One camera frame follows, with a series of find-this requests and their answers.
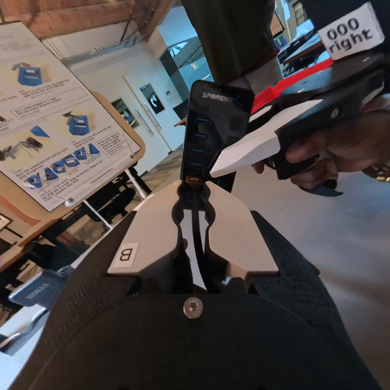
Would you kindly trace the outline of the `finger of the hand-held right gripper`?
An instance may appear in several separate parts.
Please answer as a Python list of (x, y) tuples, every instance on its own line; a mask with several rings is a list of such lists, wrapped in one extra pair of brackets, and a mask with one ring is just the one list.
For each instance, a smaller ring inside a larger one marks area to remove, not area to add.
[(260, 128), (245, 135), (235, 144), (223, 149), (211, 168), (211, 177), (218, 178), (235, 172), (239, 168), (251, 166), (278, 153), (280, 151), (280, 142), (276, 131), (322, 101), (322, 99), (309, 100), (286, 108), (273, 116)]
[(251, 115), (249, 123), (252, 122), (268, 122), (275, 115), (273, 105), (267, 105), (256, 111)]

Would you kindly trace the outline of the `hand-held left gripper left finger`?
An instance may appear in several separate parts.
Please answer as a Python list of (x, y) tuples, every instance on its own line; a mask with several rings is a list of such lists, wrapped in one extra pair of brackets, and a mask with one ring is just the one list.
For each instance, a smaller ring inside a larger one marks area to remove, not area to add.
[(164, 293), (179, 289), (186, 276), (182, 186), (183, 181), (176, 180), (139, 207), (107, 270), (109, 276), (155, 279)]

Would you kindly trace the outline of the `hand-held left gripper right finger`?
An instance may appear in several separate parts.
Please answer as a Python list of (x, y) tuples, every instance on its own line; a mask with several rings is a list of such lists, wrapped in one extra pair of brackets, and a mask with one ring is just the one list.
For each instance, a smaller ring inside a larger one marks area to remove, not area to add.
[(279, 268), (247, 205), (215, 183), (204, 185), (208, 222), (205, 255), (212, 280), (222, 284), (240, 278), (276, 276)]

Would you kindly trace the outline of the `black usb hub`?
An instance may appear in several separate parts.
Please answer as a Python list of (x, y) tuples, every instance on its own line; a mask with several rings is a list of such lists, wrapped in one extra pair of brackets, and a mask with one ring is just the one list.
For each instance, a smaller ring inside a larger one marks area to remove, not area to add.
[(198, 80), (192, 85), (180, 178), (193, 174), (232, 191), (236, 173), (212, 178), (210, 173), (223, 149), (249, 133), (255, 94), (250, 89)]

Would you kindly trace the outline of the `black usb cable orange plug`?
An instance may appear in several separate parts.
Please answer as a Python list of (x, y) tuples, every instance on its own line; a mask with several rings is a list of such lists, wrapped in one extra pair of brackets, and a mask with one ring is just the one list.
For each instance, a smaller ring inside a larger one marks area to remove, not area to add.
[(203, 182), (200, 177), (195, 175), (187, 175), (185, 178), (185, 182), (188, 184), (189, 188), (191, 189), (191, 194), (192, 194), (192, 205), (191, 205), (192, 233), (193, 233), (193, 243), (194, 243), (198, 268), (207, 292), (214, 294), (218, 291), (218, 289), (216, 288), (216, 285), (212, 280), (210, 268), (208, 265), (208, 259), (207, 256), (205, 256), (203, 250), (202, 236), (200, 232), (199, 199), (200, 199), (201, 190), (203, 190)]

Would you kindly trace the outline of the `person's right hand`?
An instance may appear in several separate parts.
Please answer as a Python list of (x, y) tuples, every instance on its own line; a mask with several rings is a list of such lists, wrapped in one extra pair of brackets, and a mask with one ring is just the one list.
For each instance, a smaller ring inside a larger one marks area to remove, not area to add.
[(358, 172), (390, 160), (390, 97), (381, 95), (368, 102), (353, 120), (319, 129), (295, 142), (286, 151), (289, 163), (300, 163), (317, 154), (331, 156), (290, 178), (296, 186), (312, 190), (340, 172)]

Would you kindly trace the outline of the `white board stand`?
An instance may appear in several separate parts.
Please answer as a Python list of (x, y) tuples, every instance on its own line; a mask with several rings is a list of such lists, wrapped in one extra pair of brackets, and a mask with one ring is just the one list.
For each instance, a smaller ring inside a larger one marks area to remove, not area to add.
[(136, 199), (143, 199), (152, 193), (134, 167), (120, 173), (82, 203), (86, 214), (95, 222), (112, 226), (113, 219), (125, 217), (126, 207)]

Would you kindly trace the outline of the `gold wrist watch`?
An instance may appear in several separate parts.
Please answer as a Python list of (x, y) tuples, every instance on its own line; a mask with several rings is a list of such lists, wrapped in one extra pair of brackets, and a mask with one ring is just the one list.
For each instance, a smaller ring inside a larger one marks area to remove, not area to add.
[(378, 182), (389, 183), (390, 182), (390, 164), (378, 163), (369, 166), (362, 170), (362, 173), (368, 177), (377, 180)]

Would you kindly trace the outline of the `glass door with handset icon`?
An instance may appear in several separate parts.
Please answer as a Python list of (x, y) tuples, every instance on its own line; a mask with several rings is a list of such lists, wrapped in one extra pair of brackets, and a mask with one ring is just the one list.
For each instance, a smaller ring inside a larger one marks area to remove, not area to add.
[(164, 136), (166, 109), (151, 83), (141, 85), (139, 91), (143, 98), (143, 108), (153, 126)]

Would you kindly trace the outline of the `grey charger case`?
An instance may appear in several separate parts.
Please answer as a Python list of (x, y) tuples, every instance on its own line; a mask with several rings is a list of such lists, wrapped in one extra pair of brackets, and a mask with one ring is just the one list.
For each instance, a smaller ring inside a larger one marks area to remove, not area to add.
[(50, 310), (74, 271), (71, 265), (57, 271), (45, 269), (14, 290), (8, 300), (23, 307), (39, 305)]

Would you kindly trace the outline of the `brown backing board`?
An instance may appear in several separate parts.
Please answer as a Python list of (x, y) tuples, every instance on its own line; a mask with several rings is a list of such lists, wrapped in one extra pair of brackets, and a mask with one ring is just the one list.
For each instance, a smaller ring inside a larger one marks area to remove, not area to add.
[(75, 195), (71, 196), (73, 201), (70, 205), (67, 203), (67, 200), (65, 200), (51, 212), (48, 212), (44, 207), (32, 199), (26, 191), (22, 190), (22, 188), (12, 182), (6, 175), (1, 173), (1, 205), (30, 226), (30, 230), (17, 242), (17, 246), (19, 247), (27, 245), (28, 242), (32, 241), (41, 232), (61, 220), (82, 202), (86, 201), (109, 182), (113, 181), (117, 176), (124, 172), (126, 168), (135, 165), (144, 156), (145, 143), (139, 134), (125, 121), (104, 96), (98, 92), (92, 91), (91, 93), (120, 125), (123, 131), (134, 140), (134, 143), (139, 145), (140, 149), (134, 153), (134, 158), (125, 156), (121, 162), (112, 165), (109, 171), (96, 179), (94, 183), (86, 184), (84, 187), (78, 187)]

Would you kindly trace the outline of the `instruction poster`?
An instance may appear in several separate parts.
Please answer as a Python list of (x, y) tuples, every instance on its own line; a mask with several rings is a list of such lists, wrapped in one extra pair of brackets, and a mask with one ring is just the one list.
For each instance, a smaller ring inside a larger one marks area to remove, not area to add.
[(22, 22), (0, 40), (1, 173), (52, 212), (135, 161), (140, 142)]

